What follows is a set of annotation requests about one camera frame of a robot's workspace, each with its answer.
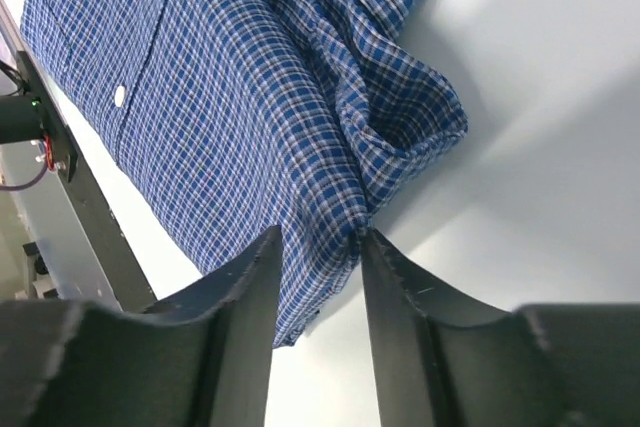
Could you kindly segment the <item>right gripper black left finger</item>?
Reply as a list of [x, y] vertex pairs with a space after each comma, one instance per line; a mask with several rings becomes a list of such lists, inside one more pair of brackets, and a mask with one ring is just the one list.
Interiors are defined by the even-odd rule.
[[86, 300], [1, 305], [5, 426], [260, 426], [282, 268], [268, 228], [141, 314]]

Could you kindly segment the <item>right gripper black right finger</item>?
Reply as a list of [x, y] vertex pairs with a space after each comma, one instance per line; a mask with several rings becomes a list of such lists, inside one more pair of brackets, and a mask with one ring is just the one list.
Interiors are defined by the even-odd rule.
[[385, 426], [635, 426], [639, 307], [504, 311], [444, 282], [380, 232], [361, 242]]

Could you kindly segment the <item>blue checkered long sleeve shirt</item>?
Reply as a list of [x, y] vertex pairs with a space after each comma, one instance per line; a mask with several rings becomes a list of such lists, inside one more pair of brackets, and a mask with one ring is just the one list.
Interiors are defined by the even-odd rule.
[[467, 133], [451, 84], [398, 44], [415, 1], [25, 0], [21, 33], [200, 272], [281, 228], [281, 347]]

